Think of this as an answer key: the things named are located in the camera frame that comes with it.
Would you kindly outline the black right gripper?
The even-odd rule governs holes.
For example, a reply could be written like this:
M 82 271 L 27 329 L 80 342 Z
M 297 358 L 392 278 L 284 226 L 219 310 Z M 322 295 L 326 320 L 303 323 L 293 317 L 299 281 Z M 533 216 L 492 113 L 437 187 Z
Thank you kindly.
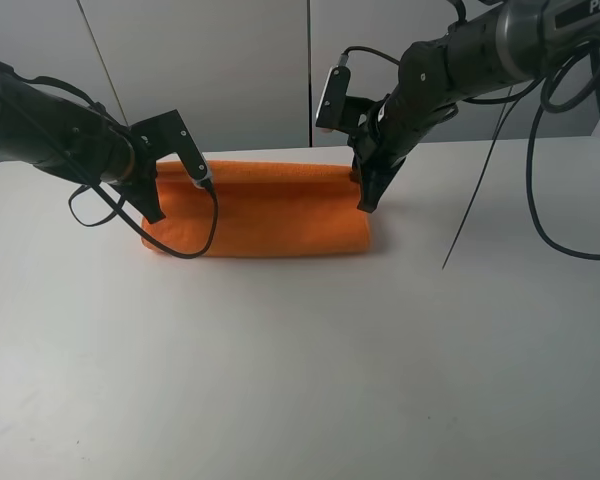
M 352 141 L 349 178 L 359 182 L 357 209 L 374 212 L 406 156 L 438 124 L 455 116 L 455 103 L 418 106 L 390 94 Z

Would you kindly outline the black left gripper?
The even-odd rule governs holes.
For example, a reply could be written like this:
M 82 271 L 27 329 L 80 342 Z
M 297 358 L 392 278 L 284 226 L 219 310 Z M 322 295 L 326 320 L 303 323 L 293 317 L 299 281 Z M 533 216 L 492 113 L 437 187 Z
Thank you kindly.
M 100 180 L 110 185 L 150 223 L 163 220 L 156 186 L 156 164 L 150 165 L 142 148 L 127 136 L 109 130 L 110 146 Z

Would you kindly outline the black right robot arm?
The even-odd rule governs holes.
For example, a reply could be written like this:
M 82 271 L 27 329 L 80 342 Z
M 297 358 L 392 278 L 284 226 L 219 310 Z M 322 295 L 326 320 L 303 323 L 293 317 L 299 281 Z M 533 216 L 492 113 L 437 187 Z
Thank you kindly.
M 456 103 L 548 77 L 575 50 L 600 44 L 600 1 L 504 1 L 403 54 L 393 91 L 351 145 L 360 210 L 371 213 L 406 156 Z

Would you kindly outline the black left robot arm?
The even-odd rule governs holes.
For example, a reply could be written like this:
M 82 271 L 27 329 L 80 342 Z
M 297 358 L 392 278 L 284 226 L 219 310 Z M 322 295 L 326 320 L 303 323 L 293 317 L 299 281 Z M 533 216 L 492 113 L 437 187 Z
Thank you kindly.
M 55 78 L 25 79 L 0 62 L 0 159 L 80 185 L 109 184 L 146 220 L 162 220 L 156 162 L 145 143 L 101 104 L 89 100 L 83 106 L 39 85 L 83 95 Z

